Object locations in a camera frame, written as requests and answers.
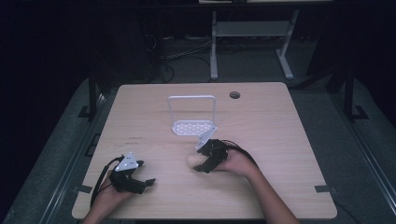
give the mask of forearm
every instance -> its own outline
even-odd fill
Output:
[[[295,215],[285,205],[258,168],[251,167],[246,178],[259,200],[260,207],[268,224],[299,223]]]

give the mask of table top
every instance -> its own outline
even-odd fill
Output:
[[[240,98],[231,98],[232,91],[239,92]],[[110,217],[263,218],[246,179],[228,172],[198,173],[188,167],[187,158],[196,154],[198,138],[172,131],[167,99],[179,95],[216,97],[218,129],[212,138],[231,140],[248,151],[297,218],[336,216],[330,193],[316,192],[315,186],[326,183],[288,89],[283,83],[269,82],[120,87],[82,185],[94,187],[103,167],[130,151],[145,162],[133,178],[157,180]],[[183,108],[201,108],[193,100],[182,104],[173,110],[183,114]],[[210,106],[184,114],[197,119],[210,114]],[[73,217],[85,217],[91,194],[78,194]]]

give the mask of gray carpet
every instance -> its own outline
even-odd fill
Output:
[[[315,43],[293,42],[290,45],[287,57],[296,77],[286,80],[275,55],[275,47],[280,41],[250,42],[247,48],[218,56],[217,82],[280,81],[292,86],[305,79]],[[174,40],[166,44],[168,55],[199,45],[196,42]],[[210,77],[208,56],[208,52],[195,53],[188,58],[168,62],[175,71],[170,82],[207,82]],[[170,75],[165,67],[162,70],[166,76]],[[357,120],[354,124],[346,121],[339,110],[343,94],[327,93],[324,90],[326,82],[327,78],[323,78],[303,91],[290,91],[290,94],[323,176],[332,188],[332,197],[338,204],[338,215],[332,220],[302,220],[302,223],[355,223],[354,217],[360,223],[396,223],[396,216],[367,167],[350,126],[359,129],[393,185],[396,184],[396,131],[359,82],[355,85],[355,105],[361,105],[369,119]],[[88,104],[88,82],[81,83],[4,223],[78,223],[72,218],[71,210],[77,197],[76,187],[81,184],[91,160],[85,154],[87,151],[88,154],[93,153],[94,146],[90,144],[95,136],[97,140],[97,134],[102,131],[116,93],[117,88],[99,102],[95,120],[88,122],[87,119],[78,118],[80,109]],[[136,221],[147,222],[173,223],[163,220]],[[134,222],[107,220],[105,223]]]

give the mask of white desk leg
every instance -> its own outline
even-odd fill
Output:
[[[218,59],[216,58],[216,11],[212,21],[212,51],[210,52],[210,79],[218,79]]]
[[[294,25],[297,21],[298,13],[299,13],[299,10],[294,10],[293,15],[291,16],[291,19],[290,19],[288,30],[285,34],[285,42],[281,49],[276,50],[277,58],[280,61],[280,65],[282,66],[283,73],[285,74],[285,77],[287,79],[293,79],[293,73],[291,72],[291,70],[289,68],[289,64],[288,64],[288,61],[286,60],[285,55],[286,55],[286,51],[288,50],[291,35],[293,34]]]

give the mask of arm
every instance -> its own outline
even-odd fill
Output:
[[[216,170],[230,171],[247,179],[257,196],[262,213],[268,224],[299,223],[295,215],[271,187],[260,169],[242,153],[233,149],[228,150],[227,160],[221,163]]]
[[[121,203],[134,196],[131,192],[118,192],[107,178],[99,188],[100,193],[91,207],[90,212],[82,221],[83,224],[99,224],[110,215]]]

